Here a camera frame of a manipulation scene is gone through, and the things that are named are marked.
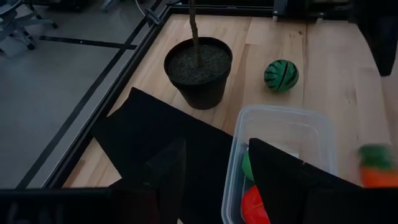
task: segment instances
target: plant pot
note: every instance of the plant pot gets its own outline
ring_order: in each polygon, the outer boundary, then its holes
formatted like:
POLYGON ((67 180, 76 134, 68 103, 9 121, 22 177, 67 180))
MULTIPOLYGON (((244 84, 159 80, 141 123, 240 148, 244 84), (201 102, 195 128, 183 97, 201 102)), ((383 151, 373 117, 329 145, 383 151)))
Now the plant pot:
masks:
POLYGON ((181 51, 193 47, 192 39, 188 39, 177 44, 169 51, 164 60, 164 70, 171 83, 180 91, 191 107, 206 110, 216 106, 223 99, 226 79, 231 71, 232 51, 226 43, 212 37, 199 37, 199 44, 210 45, 224 51, 229 57, 228 69, 221 74, 217 74, 214 79, 200 84, 187 85, 177 81, 169 73, 169 66, 172 59, 181 51))

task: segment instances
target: green ball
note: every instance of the green ball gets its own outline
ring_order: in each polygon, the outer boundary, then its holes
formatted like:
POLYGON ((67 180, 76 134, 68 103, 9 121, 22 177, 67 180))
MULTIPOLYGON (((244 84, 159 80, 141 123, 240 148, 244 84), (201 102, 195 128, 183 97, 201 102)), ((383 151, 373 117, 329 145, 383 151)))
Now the green ball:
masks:
POLYGON ((253 173, 251 171, 251 166, 250 166, 250 158, 249 158, 249 151, 247 151, 244 155, 243 155, 243 161, 242 161, 242 170, 244 175, 246 175, 246 177, 254 182, 254 177, 253 177, 253 173))
POLYGON ((272 91, 281 93, 291 89, 299 80, 299 71, 293 62, 276 60, 264 72, 264 81, 272 91))

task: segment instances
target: red object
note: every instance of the red object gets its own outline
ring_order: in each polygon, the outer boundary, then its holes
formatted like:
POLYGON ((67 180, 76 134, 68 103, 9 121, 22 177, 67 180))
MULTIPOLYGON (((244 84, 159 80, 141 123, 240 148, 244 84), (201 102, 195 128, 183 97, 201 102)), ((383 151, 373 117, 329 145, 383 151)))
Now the red object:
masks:
POLYGON ((243 195, 241 207, 246 224, 270 224, 257 186, 253 186, 243 195))

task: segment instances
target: plant stem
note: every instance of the plant stem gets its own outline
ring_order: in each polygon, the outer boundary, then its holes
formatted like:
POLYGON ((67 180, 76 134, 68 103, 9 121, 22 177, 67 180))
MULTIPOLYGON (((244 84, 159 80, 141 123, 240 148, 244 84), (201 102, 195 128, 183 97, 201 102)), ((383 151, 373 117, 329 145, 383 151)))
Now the plant stem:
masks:
POLYGON ((199 52, 199 36, 198 27, 195 21, 195 0, 189 0, 189 23, 192 30, 193 51, 195 54, 195 66, 198 68, 201 65, 201 57, 199 52))

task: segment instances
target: office chair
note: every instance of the office chair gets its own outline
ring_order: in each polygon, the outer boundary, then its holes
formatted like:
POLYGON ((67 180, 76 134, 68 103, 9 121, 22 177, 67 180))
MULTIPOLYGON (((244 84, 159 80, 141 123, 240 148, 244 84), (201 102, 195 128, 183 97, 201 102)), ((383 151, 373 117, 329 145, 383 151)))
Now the office chair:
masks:
POLYGON ((33 7, 29 7, 32 11, 26 16, 16 17, 16 9, 23 5, 21 0, 14 2, 7 2, 7 0, 0 0, 0 42, 2 42, 7 36, 14 36, 16 31, 21 37, 21 41, 26 45, 29 50, 34 50, 33 37, 26 31, 25 26, 37 25, 37 24, 51 24, 54 29, 58 26, 54 21, 50 19, 43 19, 33 7))

